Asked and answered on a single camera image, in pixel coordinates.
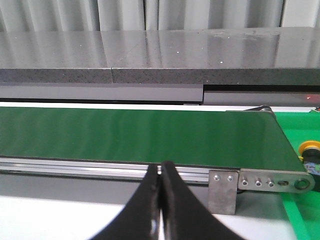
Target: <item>granite countertop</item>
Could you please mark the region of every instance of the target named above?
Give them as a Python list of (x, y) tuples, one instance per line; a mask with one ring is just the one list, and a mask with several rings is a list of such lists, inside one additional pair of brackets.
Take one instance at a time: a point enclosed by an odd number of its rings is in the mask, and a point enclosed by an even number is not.
[(320, 86), (320, 28), (0, 33), (0, 84)]

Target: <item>metal bracket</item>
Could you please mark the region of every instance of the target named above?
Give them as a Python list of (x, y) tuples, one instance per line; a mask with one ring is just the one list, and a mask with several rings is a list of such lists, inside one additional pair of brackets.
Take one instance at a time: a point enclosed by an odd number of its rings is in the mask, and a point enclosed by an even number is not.
[(214, 169), (209, 171), (209, 211), (211, 214), (234, 215), (239, 172)]

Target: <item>white curtain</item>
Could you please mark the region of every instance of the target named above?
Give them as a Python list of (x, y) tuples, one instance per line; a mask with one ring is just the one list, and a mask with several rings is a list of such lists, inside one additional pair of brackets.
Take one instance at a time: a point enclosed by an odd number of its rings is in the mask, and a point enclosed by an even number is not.
[(0, 0), (0, 32), (320, 26), (320, 0)]

